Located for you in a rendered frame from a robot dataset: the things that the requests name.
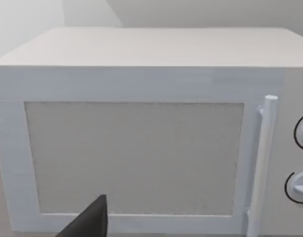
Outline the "pale microwave door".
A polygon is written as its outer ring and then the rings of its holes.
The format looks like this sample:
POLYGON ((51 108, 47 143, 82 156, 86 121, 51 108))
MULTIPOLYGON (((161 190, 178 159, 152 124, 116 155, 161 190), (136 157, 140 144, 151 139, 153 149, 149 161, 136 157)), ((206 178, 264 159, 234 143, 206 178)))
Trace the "pale microwave door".
POLYGON ((54 233, 107 194, 113 234, 243 234, 257 107, 283 70, 0 66, 11 229, 54 233))

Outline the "pale microwave oven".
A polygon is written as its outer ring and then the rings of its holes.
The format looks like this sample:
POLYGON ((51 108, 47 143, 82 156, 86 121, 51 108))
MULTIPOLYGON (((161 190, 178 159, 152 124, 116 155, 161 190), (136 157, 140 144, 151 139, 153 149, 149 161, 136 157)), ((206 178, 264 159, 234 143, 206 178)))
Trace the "pale microwave oven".
MULTIPOLYGON (((284 193, 287 177, 303 171, 303 150, 293 138, 294 127, 303 116, 303 37, 279 28, 57 28, 4 55, 0 66, 282 69, 259 236, 303 236, 303 205, 291 202, 284 193)), ((227 235, 246 236, 258 145, 259 138, 251 167, 245 233, 227 235)))

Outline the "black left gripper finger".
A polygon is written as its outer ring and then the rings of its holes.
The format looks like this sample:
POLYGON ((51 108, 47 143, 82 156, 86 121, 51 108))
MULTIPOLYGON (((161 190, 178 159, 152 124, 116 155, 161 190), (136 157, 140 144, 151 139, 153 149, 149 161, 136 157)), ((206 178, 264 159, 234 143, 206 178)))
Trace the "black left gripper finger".
POLYGON ((107 196, 100 195, 55 237, 107 237, 107 196))

